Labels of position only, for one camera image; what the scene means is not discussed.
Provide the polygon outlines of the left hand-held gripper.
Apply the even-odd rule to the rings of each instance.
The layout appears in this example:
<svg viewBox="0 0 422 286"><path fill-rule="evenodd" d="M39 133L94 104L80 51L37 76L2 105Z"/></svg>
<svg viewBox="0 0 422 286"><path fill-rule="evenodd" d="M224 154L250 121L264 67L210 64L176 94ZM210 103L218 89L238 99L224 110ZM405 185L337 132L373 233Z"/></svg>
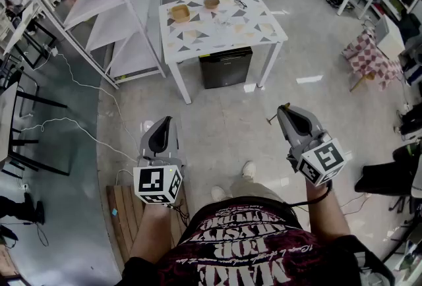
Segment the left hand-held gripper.
<svg viewBox="0 0 422 286"><path fill-rule="evenodd" d="M177 125L167 116L154 123L142 136L141 148L153 153L177 152ZM183 163L177 157L142 156L133 169L135 196L145 204L170 206L177 201L183 182Z"/></svg>

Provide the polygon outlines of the person's beige trousers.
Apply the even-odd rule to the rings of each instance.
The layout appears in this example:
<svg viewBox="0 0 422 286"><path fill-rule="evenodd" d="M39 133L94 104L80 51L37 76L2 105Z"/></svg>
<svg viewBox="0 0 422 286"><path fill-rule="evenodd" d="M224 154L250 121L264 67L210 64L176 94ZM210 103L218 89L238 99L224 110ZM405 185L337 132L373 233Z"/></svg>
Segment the person's beige trousers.
<svg viewBox="0 0 422 286"><path fill-rule="evenodd" d="M241 196L255 196L284 202L284 200L282 200L273 190L270 190L260 183L254 182L253 178L250 176L242 176L236 179L230 186L230 192L234 198Z"/></svg>

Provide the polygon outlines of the person's white shoe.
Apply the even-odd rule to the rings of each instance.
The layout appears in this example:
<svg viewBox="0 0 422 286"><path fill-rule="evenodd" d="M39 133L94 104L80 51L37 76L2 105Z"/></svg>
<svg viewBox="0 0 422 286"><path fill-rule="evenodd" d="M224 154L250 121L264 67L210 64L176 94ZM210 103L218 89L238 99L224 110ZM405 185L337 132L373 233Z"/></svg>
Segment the person's white shoe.
<svg viewBox="0 0 422 286"><path fill-rule="evenodd" d="M256 165L253 161L248 161L242 168L242 177L248 181L254 181L256 175Z"/></svg>
<svg viewBox="0 0 422 286"><path fill-rule="evenodd" d="M225 190L220 186L213 186L211 195L214 202L221 202L227 198Z"/></svg>

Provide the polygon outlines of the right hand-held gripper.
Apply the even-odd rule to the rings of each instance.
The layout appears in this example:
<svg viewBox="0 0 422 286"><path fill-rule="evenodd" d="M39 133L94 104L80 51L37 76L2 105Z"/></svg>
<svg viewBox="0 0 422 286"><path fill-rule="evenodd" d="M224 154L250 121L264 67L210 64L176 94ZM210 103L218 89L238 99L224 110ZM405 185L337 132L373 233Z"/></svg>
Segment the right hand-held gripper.
<svg viewBox="0 0 422 286"><path fill-rule="evenodd" d="M320 122L310 111L297 106L279 106L278 122L291 145L288 158L297 162L294 169L313 186L331 181L346 165L346 155L338 139L320 130Z"/></svg>

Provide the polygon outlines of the person's right forearm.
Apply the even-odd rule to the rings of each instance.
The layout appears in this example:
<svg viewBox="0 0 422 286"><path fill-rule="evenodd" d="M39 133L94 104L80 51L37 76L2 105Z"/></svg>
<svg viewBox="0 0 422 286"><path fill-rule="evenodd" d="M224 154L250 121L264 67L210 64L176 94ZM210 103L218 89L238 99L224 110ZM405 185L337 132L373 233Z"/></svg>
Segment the person's right forearm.
<svg viewBox="0 0 422 286"><path fill-rule="evenodd" d="M309 221L311 233L326 243L351 234L333 190L318 203L309 205Z"/></svg>

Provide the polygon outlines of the person's left forearm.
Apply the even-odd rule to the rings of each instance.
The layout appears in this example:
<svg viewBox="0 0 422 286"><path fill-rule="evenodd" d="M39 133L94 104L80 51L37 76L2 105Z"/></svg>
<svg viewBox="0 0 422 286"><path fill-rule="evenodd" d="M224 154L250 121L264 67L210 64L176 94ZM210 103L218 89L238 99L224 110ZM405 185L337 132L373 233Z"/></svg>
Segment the person's left forearm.
<svg viewBox="0 0 422 286"><path fill-rule="evenodd" d="M156 264L171 250L171 210L160 204L147 204L130 257Z"/></svg>

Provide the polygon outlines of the white triangle-patterned table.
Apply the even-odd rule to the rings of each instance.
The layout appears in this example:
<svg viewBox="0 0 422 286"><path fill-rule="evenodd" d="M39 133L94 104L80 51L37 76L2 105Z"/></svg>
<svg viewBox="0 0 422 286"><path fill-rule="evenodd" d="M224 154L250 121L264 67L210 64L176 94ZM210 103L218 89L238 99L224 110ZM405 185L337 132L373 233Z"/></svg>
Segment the white triangle-patterned table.
<svg viewBox="0 0 422 286"><path fill-rule="evenodd" d="M220 0L217 9L214 10L206 9L204 0L180 0L160 6L164 61L186 104L192 101L178 64L202 55L241 47L269 45L270 49L256 84L259 88L264 86L288 36L263 0L242 0L242 2L247 5L246 9L233 0ZM188 22L176 23L172 19L171 8L181 4L188 6L191 18ZM218 13L230 16L232 26L224 32L217 32L214 25L214 17Z"/></svg>

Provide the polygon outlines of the person's dark printed shirt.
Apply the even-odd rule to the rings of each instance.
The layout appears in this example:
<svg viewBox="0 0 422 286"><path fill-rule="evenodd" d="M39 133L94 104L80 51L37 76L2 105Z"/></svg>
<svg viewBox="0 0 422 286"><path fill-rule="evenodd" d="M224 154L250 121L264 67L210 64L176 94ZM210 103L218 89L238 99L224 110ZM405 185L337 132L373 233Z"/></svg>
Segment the person's dark printed shirt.
<svg viewBox="0 0 422 286"><path fill-rule="evenodd" d="M116 286L394 286L356 237L328 243L285 204L242 196L200 209L156 263L131 258Z"/></svg>

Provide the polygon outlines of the black metal frame chair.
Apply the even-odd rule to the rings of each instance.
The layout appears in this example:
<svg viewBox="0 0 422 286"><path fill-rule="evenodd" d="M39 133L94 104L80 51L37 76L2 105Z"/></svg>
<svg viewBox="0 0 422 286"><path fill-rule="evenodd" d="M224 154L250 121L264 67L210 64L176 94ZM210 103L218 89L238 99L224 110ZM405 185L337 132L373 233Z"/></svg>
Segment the black metal frame chair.
<svg viewBox="0 0 422 286"><path fill-rule="evenodd" d="M26 75L26 73L22 68L11 65L6 76L3 78L3 85L0 87L0 89L2 89L2 92L0 93L0 171L17 178L18 175L4 169L4 165L10 163L19 169L29 168L34 171L41 169L57 175L69 176L69 173L66 171L40 163L14 151L15 147L38 143L37 140L21 140L14 138L14 133L16 133L17 130L13 128L13 121L15 118L16 100L18 98L30 100L34 104L43 103L52 107L67 108L67 106L62 103L41 98L37 94L29 94L20 90L19 82L24 75Z"/></svg>

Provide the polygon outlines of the black office chair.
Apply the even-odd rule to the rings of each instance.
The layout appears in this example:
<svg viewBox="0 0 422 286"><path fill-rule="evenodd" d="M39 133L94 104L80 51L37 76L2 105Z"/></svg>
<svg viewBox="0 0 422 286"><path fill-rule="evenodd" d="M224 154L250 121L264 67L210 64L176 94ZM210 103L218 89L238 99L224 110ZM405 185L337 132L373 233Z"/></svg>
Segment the black office chair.
<svg viewBox="0 0 422 286"><path fill-rule="evenodd" d="M422 138L394 150L392 158L389 163L363 166L355 191L397 196L390 210L401 213L405 202L409 202L412 214L422 203Z"/></svg>

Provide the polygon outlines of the clear drinking glass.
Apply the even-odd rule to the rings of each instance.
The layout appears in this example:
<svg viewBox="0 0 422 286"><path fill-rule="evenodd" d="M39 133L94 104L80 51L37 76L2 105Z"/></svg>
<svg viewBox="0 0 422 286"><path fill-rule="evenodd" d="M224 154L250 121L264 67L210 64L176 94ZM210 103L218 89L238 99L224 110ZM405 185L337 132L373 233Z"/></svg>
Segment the clear drinking glass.
<svg viewBox="0 0 422 286"><path fill-rule="evenodd" d="M214 25L217 32L224 32L226 29L232 26L230 16L228 16L226 13L218 13L214 17Z"/></svg>

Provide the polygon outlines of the white metal shelving rack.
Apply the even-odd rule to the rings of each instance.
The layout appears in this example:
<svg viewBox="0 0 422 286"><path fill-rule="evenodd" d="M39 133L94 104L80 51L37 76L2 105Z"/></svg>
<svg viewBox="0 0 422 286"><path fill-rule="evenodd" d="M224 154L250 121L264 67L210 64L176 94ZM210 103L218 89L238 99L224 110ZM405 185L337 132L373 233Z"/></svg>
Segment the white metal shelving rack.
<svg viewBox="0 0 422 286"><path fill-rule="evenodd" d="M148 29L162 0L76 0L62 20L46 0L32 0L80 56L114 88L164 75L160 37Z"/></svg>

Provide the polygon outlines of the red white checkered cloth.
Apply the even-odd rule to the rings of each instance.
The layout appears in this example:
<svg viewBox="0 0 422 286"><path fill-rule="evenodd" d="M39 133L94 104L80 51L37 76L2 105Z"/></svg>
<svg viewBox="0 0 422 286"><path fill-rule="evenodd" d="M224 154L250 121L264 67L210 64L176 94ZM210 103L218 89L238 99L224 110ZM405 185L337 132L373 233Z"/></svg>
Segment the red white checkered cloth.
<svg viewBox="0 0 422 286"><path fill-rule="evenodd" d="M389 59L376 45L374 28L365 28L347 47L342 55L350 63L354 73L366 77L374 76L380 90L387 86L402 72L399 59Z"/></svg>

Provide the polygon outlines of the wooden slatted pallet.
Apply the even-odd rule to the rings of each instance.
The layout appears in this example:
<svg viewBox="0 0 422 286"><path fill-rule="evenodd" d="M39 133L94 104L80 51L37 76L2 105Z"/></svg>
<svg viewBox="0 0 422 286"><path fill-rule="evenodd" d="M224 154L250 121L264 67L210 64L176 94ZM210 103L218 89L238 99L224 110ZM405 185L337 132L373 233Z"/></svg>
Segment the wooden slatted pallet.
<svg viewBox="0 0 422 286"><path fill-rule="evenodd" d="M105 191L113 227L113 236L119 249L117 260L125 263L129 259L129 254L144 214L144 202L135 196L133 186L107 186ZM184 187L179 189L175 207L176 209L171 211L172 246L179 242L181 235L190 222Z"/></svg>

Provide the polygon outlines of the black mini fridge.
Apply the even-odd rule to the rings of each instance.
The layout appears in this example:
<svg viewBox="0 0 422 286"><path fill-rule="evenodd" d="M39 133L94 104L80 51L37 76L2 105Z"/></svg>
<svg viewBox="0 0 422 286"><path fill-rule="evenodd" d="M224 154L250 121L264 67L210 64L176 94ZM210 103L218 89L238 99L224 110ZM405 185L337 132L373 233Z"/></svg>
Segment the black mini fridge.
<svg viewBox="0 0 422 286"><path fill-rule="evenodd" d="M205 89L244 83L251 64L251 47L242 47L200 56L200 70Z"/></svg>

